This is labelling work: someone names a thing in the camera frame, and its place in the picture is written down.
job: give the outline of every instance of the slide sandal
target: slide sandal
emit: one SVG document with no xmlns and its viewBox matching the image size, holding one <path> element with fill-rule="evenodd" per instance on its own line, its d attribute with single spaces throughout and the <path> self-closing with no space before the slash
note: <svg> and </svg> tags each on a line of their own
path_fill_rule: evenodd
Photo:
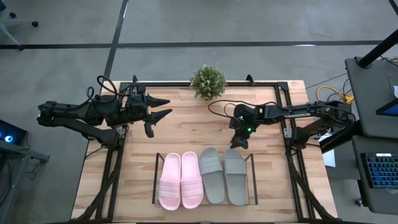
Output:
<svg viewBox="0 0 398 224">
<path fill-rule="evenodd" d="M 180 206 L 181 157 L 167 154 L 162 177 L 159 180 L 159 202 L 166 210 L 174 211 Z"/>
<path fill-rule="evenodd" d="M 200 174 L 210 203 L 221 203 L 225 199 L 223 168 L 218 152 L 211 147 L 205 149 L 199 158 Z"/>
<path fill-rule="evenodd" d="M 225 151 L 224 170 L 229 201 L 234 205 L 246 204 L 246 162 L 235 149 Z"/>
<path fill-rule="evenodd" d="M 203 200 L 203 184 L 197 154 L 194 152 L 184 153 L 181 165 L 182 205 L 187 209 L 193 209 L 199 206 Z"/>
</svg>

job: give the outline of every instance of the potted plant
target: potted plant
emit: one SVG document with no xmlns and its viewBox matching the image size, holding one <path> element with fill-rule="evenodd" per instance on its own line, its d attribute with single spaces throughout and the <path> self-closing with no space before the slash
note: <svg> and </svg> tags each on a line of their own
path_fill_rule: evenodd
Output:
<svg viewBox="0 0 398 224">
<path fill-rule="evenodd" d="M 190 87 L 195 90 L 195 98 L 211 100 L 221 96 L 226 85 L 225 74 L 217 66 L 204 65 L 193 72 Z"/>
</svg>

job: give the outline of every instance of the pink slipper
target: pink slipper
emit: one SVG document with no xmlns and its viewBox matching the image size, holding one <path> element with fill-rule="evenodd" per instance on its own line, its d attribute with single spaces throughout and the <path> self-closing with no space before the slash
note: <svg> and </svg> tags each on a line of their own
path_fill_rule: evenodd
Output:
<svg viewBox="0 0 398 224">
<path fill-rule="evenodd" d="M 166 210 L 174 211 L 180 206 L 180 181 L 181 157 L 176 153 L 167 154 L 159 180 L 159 202 Z"/>
<path fill-rule="evenodd" d="M 193 209 L 203 200 L 203 183 L 198 156 L 194 152 L 186 152 L 182 155 L 181 164 L 182 205 L 187 209 Z"/>
</svg>

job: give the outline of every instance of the gray slipper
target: gray slipper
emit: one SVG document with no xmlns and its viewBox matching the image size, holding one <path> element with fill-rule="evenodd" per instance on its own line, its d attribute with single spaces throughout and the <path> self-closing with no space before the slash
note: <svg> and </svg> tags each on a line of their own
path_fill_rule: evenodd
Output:
<svg viewBox="0 0 398 224">
<path fill-rule="evenodd" d="M 199 168 L 209 202 L 223 202 L 225 199 L 223 168 L 215 148 L 205 149 L 200 154 Z"/>
<path fill-rule="evenodd" d="M 229 201 L 234 205 L 246 204 L 246 162 L 235 149 L 224 153 L 224 170 Z"/>
</svg>

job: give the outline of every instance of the wooden tabletop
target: wooden tabletop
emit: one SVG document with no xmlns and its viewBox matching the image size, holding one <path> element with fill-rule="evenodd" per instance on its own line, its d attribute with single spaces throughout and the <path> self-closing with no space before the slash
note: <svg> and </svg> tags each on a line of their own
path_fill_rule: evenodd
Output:
<svg viewBox="0 0 398 224">
<path fill-rule="evenodd" d="M 288 81 L 292 104 L 308 101 L 304 82 Z M 155 155 L 175 152 L 182 155 L 193 151 L 198 155 L 208 147 L 215 147 L 220 155 L 229 148 L 234 131 L 229 129 L 229 119 L 208 111 L 212 101 L 202 101 L 193 97 L 189 87 L 147 87 L 147 93 L 156 98 L 169 99 L 167 105 L 153 111 L 172 108 L 173 111 L 154 126 L 154 138 L 147 138 L 143 122 L 130 125 L 126 135 L 123 162 L 116 199 L 114 222 L 294 222 L 297 221 L 285 147 L 280 124 L 259 126 L 251 134 L 249 149 L 239 148 L 246 157 L 254 154 L 258 205 L 203 205 L 193 210 L 182 206 L 174 212 L 152 204 L 152 189 L 155 172 Z M 227 87 L 218 100 L 243 100 L 252 104 L 275 101 L 275 91 L 271 87 Z M 212 109 L 223 113 L 224 104 L 215 104 Z M 227 107 L 232 114 L 233 106 Z M 311 123 L 313 118 L 297 119 L 298 126 Z M 90 142 L 87 153 L 99 148 L 97 142 Z M 305 167 L 310 188 L 326 210 L 337 217 L 325 165 L 319 148 L 308 146 L 303 150 Z M 88 157 L 83 166 L 80 184 L 73 207 L 72 218 L 81 215 L 92 202 L 101 185 L 106 150 Z M 300 192 L 303 211 L 306 205 Z M 106 197 L 106 215 L 109 197 Z"/>
</svg>

